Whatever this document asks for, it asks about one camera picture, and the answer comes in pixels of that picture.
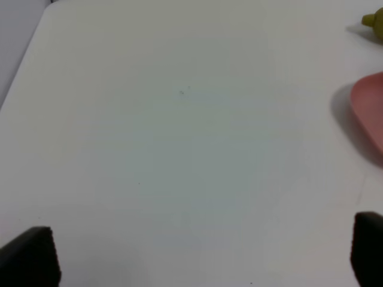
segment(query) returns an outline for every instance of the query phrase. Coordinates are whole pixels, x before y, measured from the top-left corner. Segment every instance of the gray wall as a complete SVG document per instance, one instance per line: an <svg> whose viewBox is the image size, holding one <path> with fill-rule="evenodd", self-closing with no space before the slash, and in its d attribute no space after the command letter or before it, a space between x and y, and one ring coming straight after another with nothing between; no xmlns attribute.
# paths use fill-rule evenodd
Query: gray wall
<svg viewBox="0 0 383 287"><path fill-rule="evenodd" d="M0 0L0 106L50 0Z"/></svg>

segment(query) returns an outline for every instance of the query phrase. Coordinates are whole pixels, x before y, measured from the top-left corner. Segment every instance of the black object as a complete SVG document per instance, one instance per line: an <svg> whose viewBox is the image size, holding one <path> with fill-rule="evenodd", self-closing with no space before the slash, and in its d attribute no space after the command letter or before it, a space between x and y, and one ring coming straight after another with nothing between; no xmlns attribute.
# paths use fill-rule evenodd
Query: black object
<svg viewBox="0 0 383 287"><path fill-rule="evenodd" d="M383 286L383 216L356 214L351 265L361 287Z"/></svg>
<svg viewBox="0 0 383 287"><path fill-rule="evenodd" d="M1 287L58 287L60 280L49 227L32 227L0 249Z"/></svg>

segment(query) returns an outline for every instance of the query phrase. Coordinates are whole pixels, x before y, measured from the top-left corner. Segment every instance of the pink bowl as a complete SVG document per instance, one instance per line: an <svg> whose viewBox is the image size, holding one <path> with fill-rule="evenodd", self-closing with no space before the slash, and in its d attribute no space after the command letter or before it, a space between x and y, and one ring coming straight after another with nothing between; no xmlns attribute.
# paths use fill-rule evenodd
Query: pink bowl
<svg viewBox="0 0 383 287"><path fill-rule="evenodd" d="M383 154L383 72L360 79L351 91L351 108Z"/></svg>

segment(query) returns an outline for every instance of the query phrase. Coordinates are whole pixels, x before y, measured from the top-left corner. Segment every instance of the white surface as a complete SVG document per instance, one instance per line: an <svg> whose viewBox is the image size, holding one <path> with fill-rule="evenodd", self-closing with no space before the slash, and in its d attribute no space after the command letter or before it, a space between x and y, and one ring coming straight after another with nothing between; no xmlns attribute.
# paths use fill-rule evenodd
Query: white surface
<svg viewBox="0 0 383 287"><path fill-rule="evenodd" d="M0 106L49 0L0 1Z"/></svg>
<svg viewBox="0 0 383 287"><path fill-rule="evenodd" d="M383 174L344 87L383 50L346 27L379 5L49 6L0 113L2 242L52 226L63 287L357 286Z"/></svg>

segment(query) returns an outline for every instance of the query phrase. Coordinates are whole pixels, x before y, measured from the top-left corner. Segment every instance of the yellow-green toy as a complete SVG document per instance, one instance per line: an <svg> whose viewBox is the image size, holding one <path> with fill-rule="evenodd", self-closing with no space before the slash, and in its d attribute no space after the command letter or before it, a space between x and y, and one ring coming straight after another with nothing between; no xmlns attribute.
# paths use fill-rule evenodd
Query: yellow-green toy
<svg viewBox="0 0 383 287"><path fill-rule="evenodd" d="M375 35L383 40L383 8L380 8L375 14L364 15L361 23L372 27Z"/></svg>

